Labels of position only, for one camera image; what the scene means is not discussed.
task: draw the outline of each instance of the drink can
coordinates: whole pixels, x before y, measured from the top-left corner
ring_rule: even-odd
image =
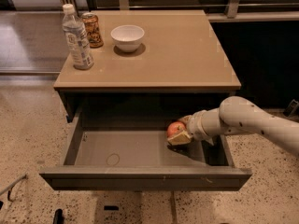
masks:
[[[104,42],[100,34],[98,17],[91,12],[86,12],[81,16],[81,18],[85,24],[87,37],[91,48],[99,48],[103,46]]]

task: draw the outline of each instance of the speckled floor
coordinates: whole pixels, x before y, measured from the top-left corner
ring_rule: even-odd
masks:
[[[0,223],[52,223],[58,208],[64,224],[299,223],[299,160],[257,134],[227,137],[235,166],[253,172],[238,192],[54,191],[38,174],[58,164],[68,131],[53,82],[0,77],[0,190],[27,175],[12,201],[0,196]]]

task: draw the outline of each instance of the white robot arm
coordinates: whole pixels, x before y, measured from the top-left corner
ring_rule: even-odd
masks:
[[[299,123],[268,114],[241,97],[229,97],[219,108],[199,111],[183,120],[185,133],[169,137],[170,144],[179,144],[182,135],[191,142],[221,134],[257,133],[299,157]]]

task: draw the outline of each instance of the ceramic bowl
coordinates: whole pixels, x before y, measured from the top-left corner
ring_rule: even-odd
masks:
[[[135,25],[123,25],[111,32],[113,43],[123,52],[134,52],[139,48],[144,36],[144,30]]]

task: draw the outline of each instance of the bottle label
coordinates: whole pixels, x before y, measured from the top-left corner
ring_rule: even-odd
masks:
[[[90,68],[93,65],[93,56],[84,24],[83,27],[78,28],[75,32],[65,32],[65,36],[74,60],[74,66],[77,69],[84,70]]]

